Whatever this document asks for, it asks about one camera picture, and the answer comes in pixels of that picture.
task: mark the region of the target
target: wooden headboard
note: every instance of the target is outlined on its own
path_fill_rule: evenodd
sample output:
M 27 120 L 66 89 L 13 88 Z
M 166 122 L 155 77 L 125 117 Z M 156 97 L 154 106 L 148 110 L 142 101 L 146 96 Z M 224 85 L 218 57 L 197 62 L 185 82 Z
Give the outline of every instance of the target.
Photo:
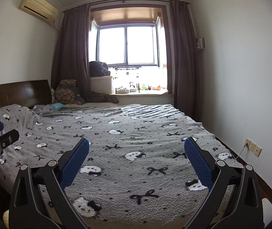
M 48 80 L 0 84 L 0 108 L 11 104 L 31 107 L 52 103 Z

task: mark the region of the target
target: power outlet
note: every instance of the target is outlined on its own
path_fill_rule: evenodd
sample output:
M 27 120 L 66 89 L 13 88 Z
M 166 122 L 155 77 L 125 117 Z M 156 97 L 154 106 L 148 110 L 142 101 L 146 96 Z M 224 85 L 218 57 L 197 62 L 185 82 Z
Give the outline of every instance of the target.
M 256 144 L 255 144 L 254 142 L 251 141 L 251 143 L 250 143 L 250 145 L 249 145 L 248 148 L 249 148 L 252 152 L 254 152 L 255 147 L 256 147 Z
M 251 141 L 248 138 L 246 138 L 244 141 L 244 146 L 246 145 L 246 147 L 248 148 L 250 146 L 250 143 Z
M 256 147 L 255 147 L 255 149 L 254 149 L 254 154 L 257 156 L 257 157 L 259 157 L 259 155 L 260 155 L 260 153 L 261 153 L 261 148 L 258 146 L 258 145 L 256 145 Z

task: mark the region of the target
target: curtain rod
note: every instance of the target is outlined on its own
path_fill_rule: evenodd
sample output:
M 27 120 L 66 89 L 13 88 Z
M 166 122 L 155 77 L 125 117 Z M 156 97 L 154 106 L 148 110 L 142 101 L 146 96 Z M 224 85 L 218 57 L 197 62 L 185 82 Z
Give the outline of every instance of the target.
M 100 1 L 96 1 L 96 2 L 92 2 L 92 3 L 89 3 L 91 6 L 93 5 L 99 5 L 99 4 L 103 4 L 103 3 L 110 3 L 110 2 L 123 2 L 125 3 L 125 1 L 137 1 L 137 0 L 100 0 Z M 170 0 L 141 0 L 141 1 L 158 1 L 158 2 L 170 2 Z M 69 9 L 66 9 L 65 11 L 63 11 L 63 13 L 65 13 L 66 11 L 69 11 L 69 10 L 72 10 L 72 9 L 75 9 L 75 8 L 78 8 L 82 5 L 79 5 L 79 6 L 76 6 L 76 7 L 72 7 L 72 8 L 69 8 Z

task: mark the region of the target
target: folded blanket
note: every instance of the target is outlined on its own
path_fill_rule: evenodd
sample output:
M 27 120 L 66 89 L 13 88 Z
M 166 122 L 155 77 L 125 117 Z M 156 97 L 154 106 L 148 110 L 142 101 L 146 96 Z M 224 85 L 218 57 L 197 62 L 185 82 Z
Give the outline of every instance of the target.
M 89 62 L 89 71 L 91 77 L 110 76 L 110 71 L 108 70 L 107 64 L 100 61 Z

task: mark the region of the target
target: power cord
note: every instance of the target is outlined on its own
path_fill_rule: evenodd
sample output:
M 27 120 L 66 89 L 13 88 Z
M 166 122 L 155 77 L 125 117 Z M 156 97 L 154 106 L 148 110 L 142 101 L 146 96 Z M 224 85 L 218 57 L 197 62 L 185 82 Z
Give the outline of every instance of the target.
M 248 143 L 246 143 L 246 144 L 244 145 L 244 147 L 243 147 L 243 149 L 242 149 L 242 151 L 241 151 L 241 153 L 239 154 L 238 157 L 240 157 L 240 155 L 242 154 L 242 152 L 243 152 L 243 150 L 244 150 L 245 147 L 248 147 Z

